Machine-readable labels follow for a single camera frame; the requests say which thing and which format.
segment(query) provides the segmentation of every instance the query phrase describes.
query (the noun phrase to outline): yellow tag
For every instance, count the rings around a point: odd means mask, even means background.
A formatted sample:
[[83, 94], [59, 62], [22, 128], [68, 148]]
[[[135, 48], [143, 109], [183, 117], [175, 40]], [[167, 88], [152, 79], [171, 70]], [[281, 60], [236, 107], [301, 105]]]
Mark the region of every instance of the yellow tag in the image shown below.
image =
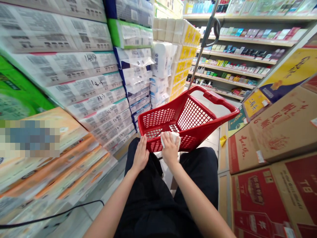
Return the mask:
[[221, 147], [225, 144], [226, 140], [227, 140], [226, 136], [223, 136], [223, 137], [220, 138]]

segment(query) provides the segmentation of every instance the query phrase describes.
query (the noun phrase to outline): cardboard box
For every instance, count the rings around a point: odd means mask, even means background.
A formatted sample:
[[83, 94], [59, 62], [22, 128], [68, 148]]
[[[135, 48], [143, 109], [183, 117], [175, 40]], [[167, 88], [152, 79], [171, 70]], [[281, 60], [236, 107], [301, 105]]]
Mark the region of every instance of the cardboard box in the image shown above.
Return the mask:
[[228, 121], [228, 137], [231, 137], [248, 124], [248, 119], [242, 105], [239, 107], [239, 110], [240, 113], [234, 119]]
[[314, 93], [317, 93], [317, 74], [314, 74], [312, 77], [307, 79], [301, 86]]
[[271, 167], [251, 170], [231, 178], [233, 231], [237, 238], [285, 237], [284, 229], [290, 229], [291, 224]]
[[250, 122], [266, 161], [317, 148], [316, 102], [316, 93], [298, 86]]
[[272, 172], [297, 238], [317, 237], [317, 153], [283, 160]]
[[316, 72], [317, 49], [297, 49], [261, 86], [260, 90], [275, 103]]
[[248, 124], [228, 139], [230, 174], [265, 166], [255, 134]]
[[229, 171], [218, 174], [218, 211], [233, 230], [232, 185]]

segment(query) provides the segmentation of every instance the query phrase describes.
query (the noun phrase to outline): sticker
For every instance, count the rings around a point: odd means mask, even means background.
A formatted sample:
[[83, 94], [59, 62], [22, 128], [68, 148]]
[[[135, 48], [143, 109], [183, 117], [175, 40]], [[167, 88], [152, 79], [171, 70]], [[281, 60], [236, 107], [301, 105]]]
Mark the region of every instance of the sticker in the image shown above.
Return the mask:
[[296, 238], [296, 235], [292, 228], [284, 227], [284, 232], [287, 238]]
[[317, 117], [310, 121], [315, 127], [317, 127]]
[[260, 150], [257, 151], [257, 157], [258, 157], [259, 163], [265, 163], [262, 152]]
[[268, 102], [266, 100], [262, 101], [262, 104], [264, 107], [266, 107], [268, 105]]

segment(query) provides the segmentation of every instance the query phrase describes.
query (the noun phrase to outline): brown cardboard box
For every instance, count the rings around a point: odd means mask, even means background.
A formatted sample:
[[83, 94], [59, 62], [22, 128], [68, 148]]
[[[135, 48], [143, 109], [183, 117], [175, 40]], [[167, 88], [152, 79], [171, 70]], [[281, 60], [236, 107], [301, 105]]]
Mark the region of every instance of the brown cardboard box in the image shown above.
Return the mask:
[[297, 238], [317, 237], [317, 152], [275, 163], [272, 172]]
[[317, 93], [317, 73], [307, 79], [307, 81], [305, 81], [301, 86], [314, 93]]
[[219, 199], [218, 211], [228, 226], [233, 229], [233, 213], [232, 213], [232, 189], [231, 176], [229, 171], [218, 174]]
[[267, 165], [258, 157], [259, 146], [248, 124], [228, 139], [230, 174]]
[[270, 163], [312, 151], [317, 148], [317, 94], [297, 86], [250, 125]]
[[278, 238], [287, 237], [285, 230], [294, 232], [271, 166], [232, 175], [231, 179], [237, 238]]

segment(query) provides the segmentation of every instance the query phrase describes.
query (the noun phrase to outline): white packaging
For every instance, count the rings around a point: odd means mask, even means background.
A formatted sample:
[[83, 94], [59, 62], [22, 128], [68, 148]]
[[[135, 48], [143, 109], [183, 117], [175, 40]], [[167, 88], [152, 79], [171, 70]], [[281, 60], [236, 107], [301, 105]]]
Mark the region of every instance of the white packaging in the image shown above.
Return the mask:
[[119, 115], [121, 112], [129, 108], [129, 102], [127, 98], [121, 99], [114, 104], [109, 105], [93, 114], [86, 116], [79, 120], [79, 122], [88, 130], [92, 131], [95, 128], [101, 126], [110, 118]]
[[125, 119], [123, 122], [116, 125], [112, 130], [107, 133], [102, 133], [102, 136], [97, 139], [97, 141], [102, 145], [106, 145], [109, 141], [111, 141], [116, 135], [119, 134], [122, 130], [127, 128], [132, 123], [132, 118], [129, 117]]
[[122, 61], [134, 66], [145, 67], [153, 64], [150, 48], [124, 50], [116, 47], [119, 58], [119, 69], [122, 68]]
[[113, 52], [5, 54], [4, 56], [40, 87], [118, 70]]
[[150, 102], [150, 99], [151, 97], [147, 95], [146, 97], [142, 98], [138, 102], [132, 104], [130, 106], [131, 113], [133, 114], [137, 112], [138, 110], [140, 110], [144, 105], [147, 105]]
[[1, 48], [14, 53], [77, 51], [63, 16], [1, 3]]
[[165, 41], [167, 19], [160, 18], [158, 20], [158, 40]]
[[137, 121], [138, 120], [138, 116], [140, 114], [142, 114], [143, 112], [146, 112], [148, 110], [151, 109], [151, 104], [146, 104], [143, 108], [141, 108], [140, 110], [138, 110], [136, 113], [133, 113], [132, 117], [134, 119], [134, 121]]
[[120, 131], [117, 136], [115, 136], [111, 141], [106, 143], [104, 147], [110, 152], [110, 150], [115, 147], [125, 136], [127, 136], [131, 131], [135, 131], [133, 123], [128, 125], [125, 129]]
[[167, 42], [154, 42], [152, 56], [155, 61], [152, 65], [153, 75], [166, 78], [171, 75], [171, 67], [177, 47]]
[[119, 72], [102, 74], [45, 88], [58, 104], [67, 106], [122, 86]]
[[123, 137], [121, 141], [119, 141], [116, 145], [114, 145], [111, 149], [109, 149], [109, 152], [111, 154], [116, 153], [118, 150], [121, 149], [121, 147], [136, 133], [135, 129], [133, 129], [129, 134]]
[[107, 22], [102, 0], [54, 1], [56, 1], [57, 5], [59, 6], [61, 14], [100, 22]]
[[103, 134], [107, 134], [109, 131], [111, 131], [113, 128], [115, 128], [118, 124], [122, 123], [124, 120], [131, 118], [131, 111], [130, 109], [127, 109], [120, 113], [118, 116], [115, 116], [113, 118], [110, 118], [108, 121], [106, 121], [101, 126], [97, 127], [91, 133], [93, 136], [98, 139], [103, 136]]
[[63, 16], [73, 40], [80, 51], [113, 50], [107, 24]]
[[125, 90], [124, 87], [121, 86], [67, 106], [66, 110], [79, 120], [123, 98], [125, 98]]
[[132, 105], [139, 101], [141, 98], [150, 94], [150, 87], [143, 88], [135, 94], [128, 96], [129, 105]]
[[154, 21], [153, 21], [153, 40], [158, 40], [158, 37], [159, 37], [158, 28], [159, 28], [159, 18], [154, 18]]
[[176, 19], [167, 19], [165, 41], [173, 42]]

